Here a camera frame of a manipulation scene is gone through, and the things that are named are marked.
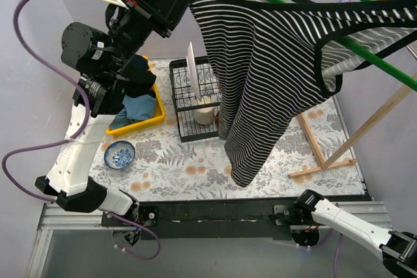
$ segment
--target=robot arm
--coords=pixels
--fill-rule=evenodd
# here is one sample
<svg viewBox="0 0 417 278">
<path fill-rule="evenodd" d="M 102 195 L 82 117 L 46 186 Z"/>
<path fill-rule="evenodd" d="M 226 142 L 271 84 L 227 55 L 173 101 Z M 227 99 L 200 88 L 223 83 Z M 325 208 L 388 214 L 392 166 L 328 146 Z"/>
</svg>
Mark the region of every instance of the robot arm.
<svg viewBox="0 0 417 278">
<path fill-rule="evenodd" d="M 305 190 L 294 203 L 301 222 L 327 225 L 363 245 L 399 278 L 417 277 L 417 236 L 372 225 L 343 211 L 322 195 Z"/>
<path fill-rule="evenodd" d="M 136 221 L 139 204 L 135 198 L 97 184 L 89 177 L 89 170 L 103 134 L 123 108 L 124 95 L 134 93 L 141 80 L 130 61 L 153 31 L 169 37 L 191 0 L 103 1 L 109 3 L 105 14 L 107 33 L 74 22 L 62 36 L 61 60 L 81 73 L 78 84 L 89 97 L 89 123 L 76 139 L 70 138 L 85 114 L 76 91 L 66 133 L 69 142 L 62 146 L 51 171 L 38 177 L 35 186 L 44 194 L 56 196 L 57 204 L 66 211 L 88 213 L 100 209 Z"/>
</svg>

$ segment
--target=floral pattern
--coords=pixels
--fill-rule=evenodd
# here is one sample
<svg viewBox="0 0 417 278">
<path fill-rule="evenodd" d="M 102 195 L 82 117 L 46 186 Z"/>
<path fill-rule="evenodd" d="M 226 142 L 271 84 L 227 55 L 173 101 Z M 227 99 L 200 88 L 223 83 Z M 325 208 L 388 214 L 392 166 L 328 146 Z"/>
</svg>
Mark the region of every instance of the floral pattern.
<svg viewBox="0 0 417 278">
<path fill-rule="evenodd" d="M 172 102 L 169 61 L 153 61 L 151 67 L 158 77 L 156 84 L 167 113 L 165 122 L 116 139 L 105 135 L 90 172 L 97 182 L 127 191 L 139 201 L 296 197 L 305 189 L 323 195 L 364 194 L 356 166 L 288 178 L 293 172 L 317 166 L 296 118 L 253 182 L 246 188 L 239 187 L 230 177 L 224 141 L 212 138 L 181 143 Z M 305 114 L 323 154 L 329 157 L 346 141 L 333 99 Z M 116 140 L 127 140 L 136 148 L 131 166 L 121 170 L 110 169 L 103 160 L 106 147 Z M 339 161 L 346 158 L 352 158 L 350 151 Z"/>
</svg>

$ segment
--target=black wire rack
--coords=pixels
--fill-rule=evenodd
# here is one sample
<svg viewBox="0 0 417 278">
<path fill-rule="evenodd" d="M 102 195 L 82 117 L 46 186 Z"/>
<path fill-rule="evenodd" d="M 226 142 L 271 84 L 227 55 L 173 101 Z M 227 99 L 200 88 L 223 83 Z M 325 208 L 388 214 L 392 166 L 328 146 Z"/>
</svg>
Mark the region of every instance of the black wire rack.
<svg viewBox="0 0 417 278">
<path fill-rule="evenodd" d="M 214 76 L 207 57 L 195 58 L 195 67 L 203 104 L 198 103 L 190 85 L 186 59 L 169 63 L 172 99 L 182 143 L 218 136 L 218 129 L 215 121 L 207 125 L 201 125 L 194 120 L 194 110 L 202 109 L 204 107 L 214 107 L 214 114 L 217 115 L 222 99 L 218 80 L 216 76 Z"/>
</svg>

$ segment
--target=blue cloth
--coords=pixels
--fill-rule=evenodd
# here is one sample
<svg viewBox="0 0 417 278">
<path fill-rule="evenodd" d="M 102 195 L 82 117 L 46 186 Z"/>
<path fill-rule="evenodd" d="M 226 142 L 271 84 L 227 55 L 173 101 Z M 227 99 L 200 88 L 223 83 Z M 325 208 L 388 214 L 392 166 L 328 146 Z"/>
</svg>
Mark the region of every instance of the blue cloth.
<svg viewBox="0 0 417 278">
<path fill-rule="evenodd" d="M 148 94 L 131 98 L 124 96 L 124 108 L 118 115 L 116 115 L 113 122 L 110 124 L 111 130 L 125 127 L 133 123 L 141 122 L 142 120 L 149 120 L 155 115 L 156 98 Z"/>
</svg>

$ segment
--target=gray floor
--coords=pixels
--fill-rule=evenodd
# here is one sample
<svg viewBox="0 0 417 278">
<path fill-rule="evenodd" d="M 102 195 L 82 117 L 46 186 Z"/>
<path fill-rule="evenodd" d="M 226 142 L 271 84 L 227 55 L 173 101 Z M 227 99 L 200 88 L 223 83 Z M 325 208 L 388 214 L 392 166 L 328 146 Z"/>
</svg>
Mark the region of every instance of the gray floor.
<svg viewBox="0 0 417 278">
<path fill-rule="evenodd" d="M 339 235 L 313 251 L 278 245 L 268 238 L 165 239 L 160 255 L 139 260 L 113 247 L 111 231 L 56 230 L 43 278 L 103 277 L 333 277 Z M 139 242 L 151 254 L 155 242 Z M 370 252 L 344 238 L 339 278 L 392 277 Z"/>
</svg>

